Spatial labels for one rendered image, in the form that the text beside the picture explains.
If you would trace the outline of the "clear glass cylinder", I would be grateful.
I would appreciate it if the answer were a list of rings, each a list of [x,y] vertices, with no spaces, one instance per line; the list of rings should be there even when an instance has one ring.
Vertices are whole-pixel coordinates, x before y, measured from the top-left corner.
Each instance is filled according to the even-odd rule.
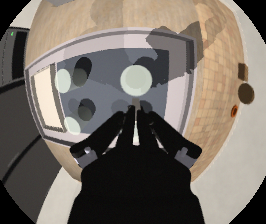
[[[120,82],[126,93],[132,96],[140,96],[150,89],[152,77],[145,67],[132,65],[123,71]]]
[[[92,113],[86,106],[80,106],[64,119],[66,129],[73,135],[78,135],[92,118]]]
[[[81,68],[60,69],[55,76],[55,86],[60,93],[82,87],[86,81],[87,74]]]
[[[137,123],[135,123],[133,142],[138,142],[139,141],[139,139],[138,139],[138,131],[137,131],[136,126],[137,126]]]

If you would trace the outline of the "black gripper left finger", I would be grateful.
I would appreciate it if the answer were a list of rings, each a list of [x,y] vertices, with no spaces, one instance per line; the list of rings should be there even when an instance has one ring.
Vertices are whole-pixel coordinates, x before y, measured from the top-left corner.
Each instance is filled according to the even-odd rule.
[[[90,136],[71,146],[69,149],[70,153],[79,167],[83,169],[85,166],[103,155],[122,130],[121,134],[118,135],[108,165],[114,175],[124,175],[128,169],[130,147],[131,144],[133,144],[135,123],[136,98],[132,98],[132,105],[128,106],[127,113],[124,113],[123,111],[116,112]]]

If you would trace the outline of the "beige shallow tray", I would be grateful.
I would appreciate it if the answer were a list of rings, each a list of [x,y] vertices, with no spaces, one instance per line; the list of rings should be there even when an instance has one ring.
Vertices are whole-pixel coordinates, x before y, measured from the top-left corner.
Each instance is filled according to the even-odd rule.
[[[64,125],[64,117],[55,86],[55,65],[45,68],[33,74],[34,76],[30,76],[35,107],[43,129],[65,134],[68,130]]]

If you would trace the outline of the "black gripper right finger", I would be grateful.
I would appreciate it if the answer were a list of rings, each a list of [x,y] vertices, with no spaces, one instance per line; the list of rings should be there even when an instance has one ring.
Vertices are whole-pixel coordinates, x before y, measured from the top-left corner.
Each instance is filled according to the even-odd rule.
[[[201,147],[185,139],[156,112],[145,113],[143,107],[140,106],[139,98],[136,98],[136,123],[139,145],[143,144],[144,148],[147,171],[153,176],[160,175],[166,166],[165,157],[157,140],[169,155],[188,169],[194,165],[202,153]]]

